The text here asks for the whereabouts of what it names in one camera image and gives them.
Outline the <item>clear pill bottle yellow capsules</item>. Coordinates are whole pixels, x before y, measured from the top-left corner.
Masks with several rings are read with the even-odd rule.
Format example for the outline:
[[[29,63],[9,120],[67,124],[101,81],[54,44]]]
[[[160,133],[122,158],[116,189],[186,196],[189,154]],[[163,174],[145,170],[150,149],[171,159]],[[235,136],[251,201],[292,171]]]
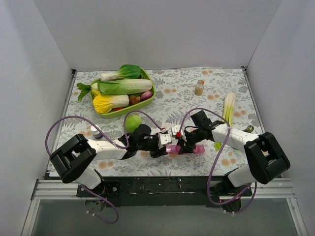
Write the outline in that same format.
[[[197,84],[195,85],[194,94],[201,95],[204,90],[204,80],[198,80]]]

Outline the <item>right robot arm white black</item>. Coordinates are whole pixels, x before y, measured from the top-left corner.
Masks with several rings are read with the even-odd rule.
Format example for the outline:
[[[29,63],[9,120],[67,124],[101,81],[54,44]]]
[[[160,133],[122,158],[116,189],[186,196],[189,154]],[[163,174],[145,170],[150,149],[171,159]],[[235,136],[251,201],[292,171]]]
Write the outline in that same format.
[[[210,188],[212,194],[236,194],[242,186],[259,182],[267,184],[290,168],[290,161],[270,132],[261,135],[229,127],[220,120],[211,121],[204,111],[191,115],[194,131],[184,130],[180,139],[180,153],[192,152],[204,140],[228,145],[244,153],[247,165],[226,173]]]

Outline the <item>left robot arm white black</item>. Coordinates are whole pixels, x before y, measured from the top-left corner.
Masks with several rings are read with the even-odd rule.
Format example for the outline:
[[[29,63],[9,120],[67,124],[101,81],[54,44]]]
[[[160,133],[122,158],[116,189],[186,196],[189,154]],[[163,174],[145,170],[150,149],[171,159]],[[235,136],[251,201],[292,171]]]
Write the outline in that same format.
[[[166,146],[171,144],[171,135],[163,129],[156,134],[145,124],[113,143],[86,139],[82,134],[73,136],[50,155],[50,161],[63,183],[77,182],[88,188],[95,197],[104,193],[101,174],[89,165],[94,160],[126,160],[139,150],[148,151],[152,158],[167,155]]]

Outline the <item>pink weekly pill organizer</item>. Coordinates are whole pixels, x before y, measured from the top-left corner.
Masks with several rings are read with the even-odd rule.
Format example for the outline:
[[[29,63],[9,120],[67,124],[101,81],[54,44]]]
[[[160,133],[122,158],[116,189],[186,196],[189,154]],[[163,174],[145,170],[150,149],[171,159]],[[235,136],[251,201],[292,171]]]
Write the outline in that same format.
[[[167,145],[166,146],[166,151],[169,154],[178,154],[178,150],[179,150],[179,145]],[[202,154],[205,152],[205,147],[203,145],[196,145],[195,154]]]

